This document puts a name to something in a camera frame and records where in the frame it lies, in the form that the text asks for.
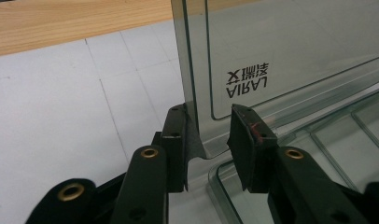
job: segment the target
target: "brass screw hole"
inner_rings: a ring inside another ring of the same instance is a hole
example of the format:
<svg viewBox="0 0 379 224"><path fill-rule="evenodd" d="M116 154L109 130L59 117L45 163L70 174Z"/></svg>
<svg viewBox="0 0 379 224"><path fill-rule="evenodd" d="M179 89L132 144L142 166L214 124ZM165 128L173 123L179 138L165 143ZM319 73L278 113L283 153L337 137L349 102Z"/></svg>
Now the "brass screw hole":
<svg viewBox="0 0 379 224"><path fill-rule="evenodd" d="M58 193L58 199L63 202L68 202L76 199L81 196L81 194L85 191L84 186L78 183L73 183L66 185L61 189Z"/></svg>
<svg viewBox="0 0 379 224"><path fill-rule="evenodd" d="M303 154L299 150L296 150L296 149L286 150L286 156L292 159L296 159L296 160L300 160L303 158Z"/></svg>
<svg viewBox="0 0 379 224"><path fill-rule="evenodd" d="M141 156L144 158L153 158L158 155L158 150L154 148L147 148L141 152Z"/></svg>

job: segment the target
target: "white surface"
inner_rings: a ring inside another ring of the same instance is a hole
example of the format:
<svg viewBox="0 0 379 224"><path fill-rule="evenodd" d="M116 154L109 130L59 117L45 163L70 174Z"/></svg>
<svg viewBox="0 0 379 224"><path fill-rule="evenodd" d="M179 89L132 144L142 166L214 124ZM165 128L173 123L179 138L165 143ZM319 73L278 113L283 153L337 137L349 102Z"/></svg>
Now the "white surface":
<svg viewBox="0 0 379 224"><path fill-rule="evenodd" d="M136 70L120 32L87 38L87 44L101 78Z"/></svg>
<svg viewBox="0 0 379 224"><path fill-rule="evenodd" d="M175 46L167 21L0 57L0 224L24 223L66 179L101 185L126 171L184 103ZM170 223L219 223L208 163L171 195Z"/></svg>
<svg viewBox="0 0 379 224"><path fill-rule="evenodd" d="M151 26L121 31L137 69L168 61L160 40Z"/></svg>

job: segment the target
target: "wooden surface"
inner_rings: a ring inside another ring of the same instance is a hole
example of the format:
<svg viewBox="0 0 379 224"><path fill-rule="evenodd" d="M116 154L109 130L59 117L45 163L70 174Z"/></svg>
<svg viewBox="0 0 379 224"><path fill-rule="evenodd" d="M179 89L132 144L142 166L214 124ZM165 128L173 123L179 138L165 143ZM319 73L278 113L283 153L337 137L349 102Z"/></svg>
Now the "wooden surface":
<svg viewBox="0 0 379 224"><path fill-rule="evenodd" d="M170 19L170 0L4 2L0 3L0 55Z"/></svg>

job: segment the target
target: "glass panel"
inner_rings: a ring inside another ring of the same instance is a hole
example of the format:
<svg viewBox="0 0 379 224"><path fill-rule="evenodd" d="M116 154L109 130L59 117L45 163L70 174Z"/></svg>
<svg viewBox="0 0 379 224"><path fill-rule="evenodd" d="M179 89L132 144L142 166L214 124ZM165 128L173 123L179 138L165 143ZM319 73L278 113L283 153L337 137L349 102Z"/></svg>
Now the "glass panel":
<svg viewBox="0 0 379 224"><path fill-rule="evenodd" d="M210 157L227 149L232 103L276 128L379 82L379 0L172 3L184 16L186 100Z"/></svg>
<svg viewBox="0 0 379 224"><path fill-rule="evenodd" d="M279 145L308 151L332 181L363 192L368 183L379 181L379 93L282 136ZM216 176L210 179L216 204L231 205L225 207L225 214L233 214L229 218L273 223L266 196L242 191L232 162L219 166Z"/></svg>

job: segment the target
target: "chinese characters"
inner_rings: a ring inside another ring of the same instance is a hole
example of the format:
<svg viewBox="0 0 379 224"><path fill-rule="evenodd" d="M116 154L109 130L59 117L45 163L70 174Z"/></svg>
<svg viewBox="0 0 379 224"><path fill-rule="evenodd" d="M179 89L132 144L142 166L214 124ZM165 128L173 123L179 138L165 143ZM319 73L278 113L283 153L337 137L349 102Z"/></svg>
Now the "chinese characters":
<svg viewBox="0 0 379 224"><path fill-rule="evenodd" d="M235 95L240 96L250 91L256 91L259 85L265 88L268 68L268 63L262 63L228 72L229 77L226 84L228 96L232 98Z"/></svg>

